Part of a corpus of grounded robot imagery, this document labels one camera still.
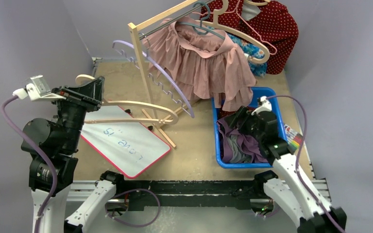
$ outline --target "gray wall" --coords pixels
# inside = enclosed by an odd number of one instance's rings
[[[33,75],[43,74],[56,87],[73,84],[91,66],[62,0],[0,0],[0,105]],[[49,102],[29,100],[17,100],[7,112],[21,129],[34,117],[56,114]],[[0,233],[32,230],[31,159],[21,142],[0,114]]]
[[[373,232],[373,1],[320,0],[287,77],[307,110],[316,175],[347,212],[348,232]]]
[[[184,0],[64,0],[83,42],[92,57],[120,58],[112,49],[113,40],[131,42],[128,23],[139,24]],[[318,0],[281,0],[298,23],[300,31],[312,17]],[[153,26],[141,31],[146,33]],[[128,47],[128,54],[134,54]]]

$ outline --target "pink hanger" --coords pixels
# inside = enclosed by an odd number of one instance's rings
[[[264,44],[267,44],[267,45],[269,45],[269,46],[271,46],[274,50],[275,50],[275,52],[274,53],[271,53],[271,51],[270,51],[270,54],[271,55],[275,55],[277,52],[278,52],[278,50],[277,50],[277,48],[274,46],[274,45],[272,45],[270,42],[268,42],[268,41],[265,41],[265,40],[262,40],[262,37],[261,37],[261,35],[257,32],[257,31],[255,31],[255,29],[253,28],[253,27],[251,27],[248,23],[247,23],[247,21],[245,21],[242,17],[241,17],[241,15],[239,15],[238,14],[238,6],[239,6],[239,3],[241,2],[241,0],[238,0],[238,2],[237,2],[237,5],[235,6],[235,9],[234,10],[232,10],[232,11],[227,11],[227,12],[224,12],[224,14],[226,14],[226,13],[235,13],[252,31],[254,31],[258,36],[259,36],[259,40],[262,42],[262,43],[264,43]],[[205,14],[201,14],[201,13],[199,13],[199,12],[192,12],[192,13],[194,13],[194,14],[199,14],[199,15],[201,15],[201,16],[205,16],[206,14],[208,14],[208,12],[206,12]]]

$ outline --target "wooden clothes rack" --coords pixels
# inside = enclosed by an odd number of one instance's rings
[[[189,11],[187,11],[186,13],[183,13],[183,14],[180,14],[179,16],[173,18],[172,20],[170,20],[169,22],[165,23],[165,24],[161,24],[159,25],[158,27],[154,28],[153,30],[149,31],[148,33],[140,33],[139,31],[147,28],[148,26],[156,23],[156,22],[159,22],[159,21],[162,21],[163,19],[165,18],[168,18],[170,15],[174,14],[174,13],[177,13],[181,10],[183,10],[184,8],[186,7],[189,7],[190,5],[196,3],[197,0],[186,0],[142,23],[139,23],[137,25],[133,24],[133,23],[129,23],[128,24],[128,28],[129,28],[129,31],[130,31],[130,34],[131,34],[131,40],[132,40],[132,44],[134,46],[134,50],[135,50],[135,56],[136,56],[136,60],[137,60],[137,64],[138,64],[138,68],[141,72],[141,77],[142,77],[142,81],[144,83],[144,87],[145,87],[145,91],[146,91],[146,94],[147,94],[147,98],[148,98],[148,102],[151,103],[151,104],[154,104],[154,100],[152,98],[152,94],[151,94],[151,87],[150,87],[150,83],[148,82],[147,78],[149,77],[149,72],[148,72],[148,65],[146,64],[145,60],[144,60],[144,56],[145,56],[145,53],[143,53],[142,51],[142,44],[141,44],[141,40],[148,37],[148,35],[151,35],[153,34],[154,32],[168,26],[169,24],[173,23],[174,21],[184,17],[184,16],[187,16],[189,14],[191,14],[192,12],[196,11],[196,10],[199,10],[201,9],[202,6],[198,6],[198,7],[195,7]],[[213,2],[213,0],[208,0],[206,1],[205,3],[206,4],[209,4]],[[214,15],[214,20],[213,22],[207,22],[207,21],[204,21],[204,25],[206,26],[211,26],[211,27],[214,27],[214,28],[217,28],[217,29],[221,29],[221,30],[224,30],[226,32],[229,32],[229,33],[232,33],[232,34],[239,34],[241,38],[243,39],[246,39],[247,41],[253,43],[254,45],[257,45],[261,50],[264,51],[264,58],[262,59],[255,59],[253,58],[254,62],[255,63],[264,63],[268,60],[269,56],[270,56],[270,53],[269,53],[269,50],[268,48],[263,45],[262,43],[256,41],[255,39],[253,39],[252,37],[248,36],[247,34],[244,34],[238,30],[235,30],[235,29],[232,29],[232,28],[229,28],[229,27],[226,27],[224,25],[220,25],[218,24],[218,16],[219,15],[222,15],[224,12],[226,12],[226,10],[228,9],[228,0],[222,0],[223,2],[223,5],[222,5],[222,8],[221,9],[216,9],[214,10],[213,12],[213,15]],[[176,114],[179,114],[182,112],[182,107],[178,108],[175,110],[175,113]],[[142,112],[146,115],[146,117],[148,118],[151,118],[151,116],[145,111],[145,110],[142,110]],[[153,112],[153,117],[154,118],[157,118],[156,117],[156,111]],[[161,126],[162,124],[155,124],[155,127],[159,130],[159,132],[168,140],[168,142],[173,146],[175,147],[176,145],[169,139],[169,137],[165,134],[165,132],[161,129]]]

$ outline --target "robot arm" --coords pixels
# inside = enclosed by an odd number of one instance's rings
[[[278,136],[278,121],[272,112],[271,103],[267,97],[258,100],[259,107],[248,111],[241,107],[227,122],[230,127],[237,126],[240,133],[252,135],[259,142],[260,152],[275,170],[286,181],[289,189],[278,179],[273,171],[267,171],[255,176],[258,187],[274,199],[274,201],[289,215],[298,228],[299,233],[338,233],[334,224],[325,215],[324,209],[345,229],[346,214],[341,209],[334,209],[312,184],[301,167],[298,167],[303,182],[296,171],[296,156],[288,146],[287,141]],[[318,197],[318,202],[308,192],[307,187]]]

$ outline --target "wooden table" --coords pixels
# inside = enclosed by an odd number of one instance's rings
[[[105,77],[106,99],[147,101],[139,70],[126,62],[102,62],[96,76]],[[285,74],[267,75],[258,78],[257,86],[267,86],[279,95],[289,95]],[[176,105],[159,87],[152,84],[155,104],[176,109]],[[279,98],[283,121],[299,131],[299,122],[294,104],[290,99]],[[131,109],[134,117],[145,117],[140,109]],[[224,169],[215,160],[214,126],[210,100],[201,100],[193,105],[195,118],[182,113],[176,125],[163,126],[165,132],[177,145],[168,155],[152,165],[137,179],[139,180],[251,180],[256,173],[265,169]],[[75,180],[98,180],[106,170],[117,171],[85,141],[80,140],[79,158]],[[300,159],[301,167],[310,179],[312,172],[306,152]]]

